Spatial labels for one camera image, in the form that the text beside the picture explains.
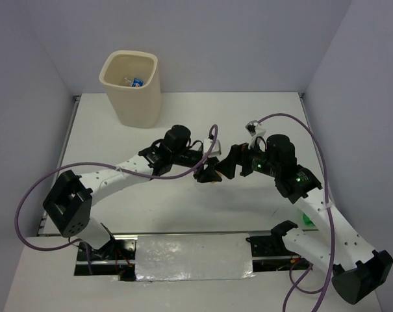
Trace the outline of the small bottle blue cap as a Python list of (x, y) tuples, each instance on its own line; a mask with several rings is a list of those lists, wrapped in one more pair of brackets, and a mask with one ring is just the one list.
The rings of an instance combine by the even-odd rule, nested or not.
[(132, 88), (140, 88), (144, 85), (143, 80), (130, 76), (125, 76), (121, 81), (124, 86)]

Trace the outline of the clear bottle yellow cap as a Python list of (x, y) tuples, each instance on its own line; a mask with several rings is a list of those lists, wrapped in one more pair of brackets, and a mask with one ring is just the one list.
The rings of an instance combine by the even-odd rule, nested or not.
[(215, 170), (215, 166), (219, 163), (217, 157), (208, 158), (203, 169), (199, 173), (198, 183), (215, 183), (222, 182), (222, 176)]

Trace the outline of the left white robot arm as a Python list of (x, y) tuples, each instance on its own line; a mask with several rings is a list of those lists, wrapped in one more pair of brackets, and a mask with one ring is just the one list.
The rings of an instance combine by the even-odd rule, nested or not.
[(200, 150), (192, 150), (190, 130), (174, 125), (162, 139), (117, 164), (100, 163), (99, 171), (77, 175), (72, 170), (61, 173), (46, 196), (43, 207), (55, 227), (65, 238), (77, 237), (101, 259), (108, 259), (121, 250), (110, 230), (91, 216), (91, 209), (101, 200), (123, 189), (154, 179), (171, 180), (172, 166), (182, 166), (189, 173), (200, 175), (208, 160), (221, 152), (218, 126), (210, 128)]

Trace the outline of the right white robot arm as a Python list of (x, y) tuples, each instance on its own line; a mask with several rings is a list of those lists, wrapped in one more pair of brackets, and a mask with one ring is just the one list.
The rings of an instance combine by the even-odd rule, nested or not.
[(393, 258), (377, 251), (357, 233), (325, 192), (318, 178), (298, 164), (295, 147), (285, 135), (272, 135), (265, 150), (257, 143), (231, 146), (230, 152), (215, 169), (228, 179), (258, 172), (274, 178), (276, 189), (305, 213), (327, 241), (327, 245), (308, 236), (290, 221), (275, 226), (271, 233), (272, 250), (301, 255), (322, 271), (330, 271), (331, 283), (338, 295), (356, 304), (386, 281)]

